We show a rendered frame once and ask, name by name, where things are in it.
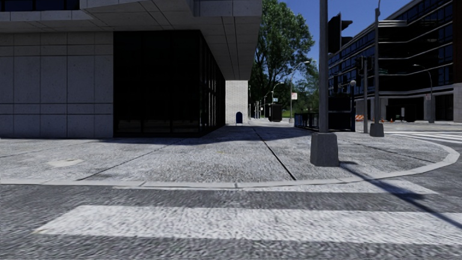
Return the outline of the black bus shelter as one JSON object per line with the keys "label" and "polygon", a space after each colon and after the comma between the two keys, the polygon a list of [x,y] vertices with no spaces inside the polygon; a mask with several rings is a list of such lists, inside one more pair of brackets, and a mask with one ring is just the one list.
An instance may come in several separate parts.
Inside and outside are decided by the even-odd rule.
{"label": "black bus shelter", "polygon": [[282,106],[280,104],[269,104],[266,108],[266,115],[270,122],[281,122]]}

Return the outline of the grey street lamp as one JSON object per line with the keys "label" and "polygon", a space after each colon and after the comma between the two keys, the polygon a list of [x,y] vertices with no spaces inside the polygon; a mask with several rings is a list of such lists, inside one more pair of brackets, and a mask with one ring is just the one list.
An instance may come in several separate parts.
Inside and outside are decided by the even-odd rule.
{"label": "grey street lamp", "polygon": [[275,90],[276,87],[277,87],[278,85],[280,85],[280,84],[284,84],[284,82],[278,82],[278,83],[273,87],[273,89],[272,89],[272,91],[271,91],[271,97],[272,97],[272,102],[271,102],[271,103],[272,103],[272,104],[275,102],[275,99],[274,99],[274,98],[275,98],[275,97],[274,97],[274,90]]}
{"label": "grey street lamp", "polygon": [[430,96],[429,96],[429,99],[428,99],[428,123],[431,123],[433,124],[435,122],[434,120],[434,107],[433,107],[433,79],[432,79],[432,76],[431,76],[431,72],[426,69],[424,66],[420,65],[420,64],[413,64],[414,67],[418,67],[418,68],[421,68],[423,72],[426,72],[428,74],[428,77],[429,77],[429,81],[430,81]]}
{"label": "grey street lamp", "polygon": [[375,42],[374,42],[374,83],[375,83],[375,91],[374,91],[374,122],[371,124],[370,136],[371,137],[384,137],[384,127],[383,124],[380,122],[381,120],[381,111],[380,111],[380,74],[379,74],[379,50],[378,50],[378,26],[379,26],[379,16],[380,16],[380,5],[381,0],[378,0],[377,7],[375,8]]}
{"label": "grey street lamp", "polygon": [[298,63],[295,67],[293,67],[291,69],[291,74],[290,74],[291,78],[290,78],[290,114],[289,114],[289,123],[292,123],[292,101],[293,101],[293,98],[292,98],[293,89],[292,89],[292,87],[293,87],[294,73],[295,73],[296,69],[298,67],[300,67],[302,64],[306,65],[306,64],[309,64],[309,63],[310,63],[310,61],[304,61],[304,62]]}

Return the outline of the dark stairway railing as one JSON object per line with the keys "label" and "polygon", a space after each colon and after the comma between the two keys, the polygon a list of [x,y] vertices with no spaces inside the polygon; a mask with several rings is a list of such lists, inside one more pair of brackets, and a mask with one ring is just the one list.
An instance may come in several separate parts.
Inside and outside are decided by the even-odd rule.
{"label": "dark stairway railing", "polygon": [[[302,92],[304,107],[299,113],[294,113],[294,125],[309,128],[314,131],[319,129],[319,87],[317,78],[308,78],[297,82],[300,90],[300,105]],[[328,97],[328,128],[330,131],[355,131],[355,103],[354,96],[350,93],[335,93]]]}

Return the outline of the trees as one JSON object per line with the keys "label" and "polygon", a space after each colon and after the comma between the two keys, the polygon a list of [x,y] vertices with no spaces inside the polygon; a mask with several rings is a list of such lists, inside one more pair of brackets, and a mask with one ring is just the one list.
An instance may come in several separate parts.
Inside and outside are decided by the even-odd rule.
{"label": "trees", "polygon": [[304,107],[306,94],[302,92],[300,105],[297,82],[319,79],[315,60],[308,57],[314,43],[301,14],[295,14],[282,1],[262,0],[260,30],[249,81],[250,103],[270,103],[273,87],[278,82],[284,82],[276,87],[274,97],[284,110],[290,110],[291,69],[298,63],[310,61],[298,67],[293,77],[292,112],[299,113]]}

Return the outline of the traffic light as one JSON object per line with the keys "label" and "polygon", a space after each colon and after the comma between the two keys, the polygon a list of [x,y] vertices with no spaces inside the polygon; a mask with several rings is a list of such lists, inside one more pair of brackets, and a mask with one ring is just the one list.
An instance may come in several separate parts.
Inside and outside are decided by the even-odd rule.
{"label": "traffic light", "polygon": [[328,0],[319,0],[319,114],[310,162],[318,167],[339,166],[337,136],[328,131]]}
{"label": "traffic light", "polygon": [[363,133],[368,133],[368,58],[359,56],[356,58],[357,65],[363,72]]}

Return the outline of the pale concrete building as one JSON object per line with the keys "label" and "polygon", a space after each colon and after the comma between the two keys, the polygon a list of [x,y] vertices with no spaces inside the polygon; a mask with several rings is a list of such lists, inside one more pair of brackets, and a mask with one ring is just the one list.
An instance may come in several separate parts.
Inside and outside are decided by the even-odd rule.
{"label": "pale concrete building", "polygon": [[262,0],[0,0],[0,137],[246,122],[261,14]]}

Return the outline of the dark glass building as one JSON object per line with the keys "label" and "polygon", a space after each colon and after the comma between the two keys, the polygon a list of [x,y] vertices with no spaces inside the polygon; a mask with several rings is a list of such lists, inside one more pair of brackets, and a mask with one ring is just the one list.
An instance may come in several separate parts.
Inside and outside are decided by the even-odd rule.
{"label": "dark glass building", "polygon": [[[434,120],[462,123],[462,0],[412,0],[378,26],[380,111],[383,120],[428,120],[431,72]],[[363,114],[363,72],[368,58],[368,118],[374,118],[374,25],[341,40],[330,55],[329,94],[350,93]]]}

